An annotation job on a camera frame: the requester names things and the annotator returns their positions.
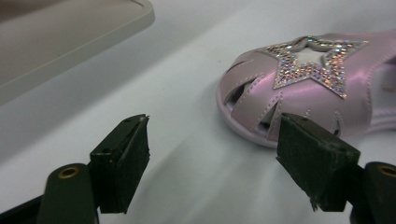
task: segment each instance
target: pink sandal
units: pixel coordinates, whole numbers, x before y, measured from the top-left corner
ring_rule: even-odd
[[[280,115],[338,136],[396,128],[396,30],[304,36],[239,56],[217,102],[237,133],[276,147]]]

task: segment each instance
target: white table surface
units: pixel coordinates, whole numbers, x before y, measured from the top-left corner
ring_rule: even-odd
[[[151,0],[143,32],[0,106],[0,212],[43,193],[47,176],[89,153],[122,120],[150,115],[151,160],[127,215],[101,223],[349,223],[312,211],[276,161],[223,122],[221,74],[242,52],[301,35],[396,28],[396,2]],[[396,132],[349,139],[396,163]]]

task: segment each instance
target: rhinestone star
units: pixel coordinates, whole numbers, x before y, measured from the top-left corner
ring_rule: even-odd
[[[288,43],[266,47],[263,52],[279,59],[274,89],[312,78],[346,99],[344,60],[367,44],[367,41],[334,41],[317,36],[304,36]],[[315,62],[298,64],[297,52],[305,48],[323,52],[320,64]]]

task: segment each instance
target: white tray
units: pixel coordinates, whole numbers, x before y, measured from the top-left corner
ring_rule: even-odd
[[[147,0],[0,2],[0,105],[154,22]]]

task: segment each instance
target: metal screw hole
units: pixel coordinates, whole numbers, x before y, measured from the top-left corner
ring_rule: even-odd
[[[383,174],[383,175],[389,175],[392,177],[396,177],[396,169],[390,166],[378,166],[378,170]]]
[[[61,179],[67,179],[77,175],[79,172],[79,168],[77,166],[64,168],[61,172],[59,172],[58,177]]]

